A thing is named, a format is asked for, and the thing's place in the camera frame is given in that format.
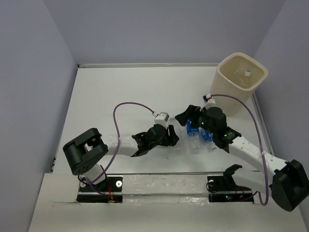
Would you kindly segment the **blue label bottle row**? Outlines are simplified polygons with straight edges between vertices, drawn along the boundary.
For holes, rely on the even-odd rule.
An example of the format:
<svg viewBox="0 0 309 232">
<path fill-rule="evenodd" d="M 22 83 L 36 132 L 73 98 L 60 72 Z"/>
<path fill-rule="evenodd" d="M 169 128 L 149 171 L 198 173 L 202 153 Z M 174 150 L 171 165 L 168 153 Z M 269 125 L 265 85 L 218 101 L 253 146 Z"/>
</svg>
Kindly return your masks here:
<svg viewBox="0 0 309 232">
<path fill-rule="evenodd" d="M 215 150 L 217 147 L 213 141 L 212 134 L 204 129 L 200 129 L 200 134 L 202 138 L 202 143 L 206 146 L 206 148 L 210 151 Z"/>
<path fill-rule="evenodd" d="M 186 123 L 186 133 L 188 136 L 189 150 L 192 154 L 198 154 L 200 151 L 199 129 L 191 127 L 191 121 Z"/>
<path fill-rule="evenodd" d="M 242 87 L 242 88 L 249 88 L 250 85 L 251 85 L 251 75 L 252 75 L 252 72 L 250 70 L 246 70 L 244 72 L 244 74 L 242 74 L 240 77 L 239 77 L 239 85 Z"/>
</svg>

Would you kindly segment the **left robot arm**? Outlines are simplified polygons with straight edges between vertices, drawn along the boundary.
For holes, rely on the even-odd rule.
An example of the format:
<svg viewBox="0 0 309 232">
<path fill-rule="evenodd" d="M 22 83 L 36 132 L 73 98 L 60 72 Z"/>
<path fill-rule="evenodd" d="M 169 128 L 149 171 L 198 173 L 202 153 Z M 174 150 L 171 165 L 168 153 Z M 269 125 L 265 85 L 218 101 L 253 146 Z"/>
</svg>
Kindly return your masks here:
<svg viewBox="0 0 309 232">
<path fill-rule="evenodd" d="M 98 162 L 106 155 L 113 161 L 116 155 L 132 158 L 146 155 L 157 146 L 175 146 L 179 137 L 173 125 L 154 124 L 148 131 L 130 137 L 112 138 L 105 144 L 97 128 L 90 128 L 63 146 L 63 152 L 73 175 L 84 176 L 83 182 L 93 191 L 106 188 L 107 167 Z"/>
</svg>

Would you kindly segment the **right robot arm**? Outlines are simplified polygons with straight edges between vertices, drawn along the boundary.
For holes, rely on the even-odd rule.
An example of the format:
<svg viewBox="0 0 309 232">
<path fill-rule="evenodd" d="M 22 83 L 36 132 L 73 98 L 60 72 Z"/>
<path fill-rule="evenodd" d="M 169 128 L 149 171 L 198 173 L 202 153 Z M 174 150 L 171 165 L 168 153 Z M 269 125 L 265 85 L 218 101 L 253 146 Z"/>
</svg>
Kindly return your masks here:
<svg viewBox="0 0 309 232">
<path fill-rule="evenodd" d="M 285 161 L 261 151 L 227 125 L 226 115 L 220 108 L 189 105 L 175 118 L 181 126 L 190 121 L 191 127 L 208 131 L 217 147 L 261 171 L 262 181 L 268 181 L 272 199 L 283 210 L 293 211 L 308 197 L 309 179 L 303 165 L 295 159 Z"/>
</svg>

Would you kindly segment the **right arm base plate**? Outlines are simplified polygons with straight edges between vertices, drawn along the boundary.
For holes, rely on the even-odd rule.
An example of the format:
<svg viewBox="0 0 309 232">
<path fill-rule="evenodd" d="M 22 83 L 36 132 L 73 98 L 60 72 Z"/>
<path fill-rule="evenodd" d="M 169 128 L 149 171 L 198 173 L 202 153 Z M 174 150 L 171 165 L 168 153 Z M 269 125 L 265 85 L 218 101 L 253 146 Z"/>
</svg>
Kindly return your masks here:
<svg viewBox="0 0 309 232">
<path fill-rule="evenodd" d="M 205 185 L 209 192 L 208 200 L 210 203 L 254 203 L 254 194 L 251 189 L 237 186 L 233 180 L 233 175 L 242 166 L 234 164 L 228 167 L 221 175 L 210 175 L 207 177 Z"/>
</svg>

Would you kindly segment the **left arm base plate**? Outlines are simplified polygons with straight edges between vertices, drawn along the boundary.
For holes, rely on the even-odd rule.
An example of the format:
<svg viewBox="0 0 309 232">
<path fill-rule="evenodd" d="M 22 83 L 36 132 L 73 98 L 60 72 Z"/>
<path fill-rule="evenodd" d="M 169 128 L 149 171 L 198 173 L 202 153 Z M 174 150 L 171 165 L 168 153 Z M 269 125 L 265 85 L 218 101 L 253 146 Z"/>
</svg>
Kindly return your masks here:
<svg viewBox="0 0 309 232">
<path fill-rule="evenodd" d="M 91 187 L 84 176 L 78 176 L 79 190 L 77 202 L 79 203 L 122 203 L 122 175 L 108 175 L 105 180 Z"/>
</svg>

